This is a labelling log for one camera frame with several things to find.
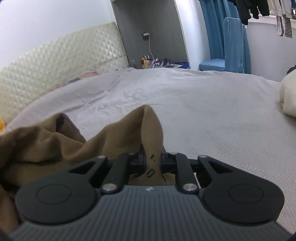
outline white wall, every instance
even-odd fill
[[[296,29],[290,39],[277,35],[274,24],[249,23],[247,37],[252,74],[280,82],[296,65]]]
[[[110,0],[2,0],[0,69],[48,41],[113,21]]]
[[[198,0],[175,0],[191,69],[210,59],[205,20]]]

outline blue curtain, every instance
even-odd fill
[[[237,8],[227,0],[200,0],[205,18],[211,59],[224,59],[223,21],[226,17],[239,18]],[[251,73],[250,50],[244,28],[245,73]]]

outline brown cloth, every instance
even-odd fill
[[[10,232],[19,226],[13,197],[19,187],[98,155],[109,159],[138,152],[143,144],[148,169],[130,184],[174,184],[174,175],[161,175],[159,158],[163,146],[161,124],[150,106],[141,106],[118,122],[103,128],[86,141],[65,114],[0,136],[0,228]]]

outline white logo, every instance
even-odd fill
[[[148,187],[148,188],[146,188],[146,191],[148,191],[148,192],[151,192],[151,191],[153,191],[153,190],[154,190],[153,187]]]

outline quilted headboard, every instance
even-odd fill
[[[51,41],[0,70],[0,119],[10,122],[32,101],[90,68],[101,74],[126,67],[128,60],[115,23]]]

